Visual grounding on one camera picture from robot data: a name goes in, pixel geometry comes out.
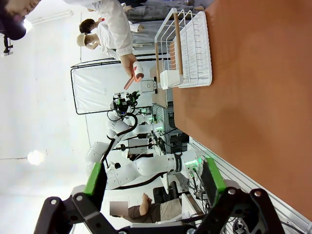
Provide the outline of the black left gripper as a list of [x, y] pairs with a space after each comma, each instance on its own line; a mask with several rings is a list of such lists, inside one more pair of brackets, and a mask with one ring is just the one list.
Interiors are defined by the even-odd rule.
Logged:
[[134, 91], [132, 93], [115, 93], [113, 95], [114, 110], [118, 115], [126, 115], [127, 113], [132, 113], [133, 108], [137, 106], [137, 100], [134, 98], [138, 98], [139, 96], [139, 91]]

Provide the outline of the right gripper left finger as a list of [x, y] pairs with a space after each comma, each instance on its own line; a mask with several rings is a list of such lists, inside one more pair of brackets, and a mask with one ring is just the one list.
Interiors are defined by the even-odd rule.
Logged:
[[46, 198], [34, 230], [35, 234], [69, 234], [76, 224], [83, 223], [92, 234], [126, 234], [116, 230], [100, 212], [107, 175], [97, 162], [82, 192], [66, 200]]

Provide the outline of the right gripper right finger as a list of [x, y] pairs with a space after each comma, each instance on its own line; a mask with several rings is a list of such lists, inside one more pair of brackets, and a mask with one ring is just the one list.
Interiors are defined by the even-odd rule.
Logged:
[[195, 230], [196, 234], [220, 234], [231, 217], [242, 219], [249, 234], [285, 232], [264, 189], [256, 188], [246, 193], [227, 186], [212, 158], [202, 161], [200, 181], [212, 206]]

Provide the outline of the person's right hand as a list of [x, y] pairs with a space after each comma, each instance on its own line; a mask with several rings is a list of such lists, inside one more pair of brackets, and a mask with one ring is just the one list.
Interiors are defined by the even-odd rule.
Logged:
[[135, 55], [134, 54], [123, 55], [120, 57], [120, 61], [129, 78], [132, 78], [135, 75], [133, 64], [137, 62]]

